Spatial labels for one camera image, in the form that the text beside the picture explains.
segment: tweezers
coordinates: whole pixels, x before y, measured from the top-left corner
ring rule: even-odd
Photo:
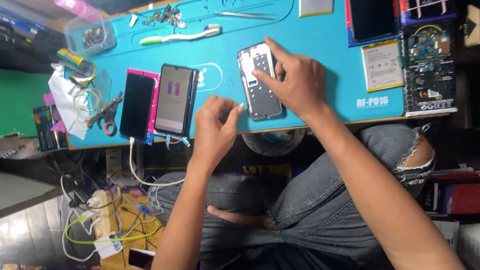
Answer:
[[[215,11],[214,14],[264,19],[264,20],[270,20],[270,21],[274,21],[276,20],[276,18],[270,18],[270,17],[264,17],[264,16],[278,16],[278,14],[275,14],[275,13],[236,13],[236,12],[222,12],[222,11]]]

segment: person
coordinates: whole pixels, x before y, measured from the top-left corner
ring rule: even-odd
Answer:
[[[211,95],[195,113],[186,172],[157,181],[184,182],[148,192],[165,226],[151,269],[191,270],[200,261],[201,269],[215,270],[353,270],[380,248],[397,270],[464,269],[412,196],[433,170],[422,129],[388,124],[352,134],[326,103],[325,67],[265,42],[277,59],[276,79],[252,74],[314,131],[326,153],[286,187],[212,175],[233,146],[244,108]]]

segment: knee hole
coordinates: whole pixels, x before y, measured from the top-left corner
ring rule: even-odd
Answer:
[[[402,167],[404,168],[420,167],[430,162],[432,158],[433,158],[432,146],[423,135],[420,135],[417,146],[415,146],[412,154],[408,156],[405,159],[405,161],[402,163]]]

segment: clear plastic box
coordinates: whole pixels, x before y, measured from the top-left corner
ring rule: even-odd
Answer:
[[[100,34],[98,38],[90,39],[93,42],[85,43],[85,33],[90,29],[100,33],[103,30],[103,36]],[[63,33],[67,39],[68,51],[77,55],[96,55],[117,44],[112,25],[109,21],[104,21],[97,10],[91,10],[67,22]]]

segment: blue silicone repair mat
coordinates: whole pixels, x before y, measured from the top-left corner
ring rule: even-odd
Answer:
[[[143,25],[144,17],[133,28],[131,15],[110,20],[117,46],[91,60],[97,70],[106,69],[112,78],[111,98],[125,88],[127,68],[160,72],[164,63],[189,66],[200,71],[194,111],[211,95],[228,97],[239,104],[245,101],[237,53],[257,44],[265,35],[275,39],[292,53],[305,54],[322,62],[327,68],[328,103],[344,121],[400,116],[403,97],[400,87],[367,93],[360,48],[347,47],[344,0],[335,0],[333,14],[299,18],[298,0],[186,0],[177,3],[182,21],[180,29],[168,23]],[[150,16],[155,9],[144,11]],[[275,21],[231,16],[215,16],[214,11],[243,13],[277,13]],[[208,24],[219,24],[220,35],[193,41],[175,41],[142,46],[145,37],[171,34],[196,34]],[[116,123],[120,124],[122,103]],[[238,131],[303,126],[304,123],[289,110],[272,119],[252,121],[245,112]],[[190,135],[194,135],[194,126]],[[70,136],[72,147],[94,147],[127,143],[117,134],[108,137],[96,125],[82,141]]]

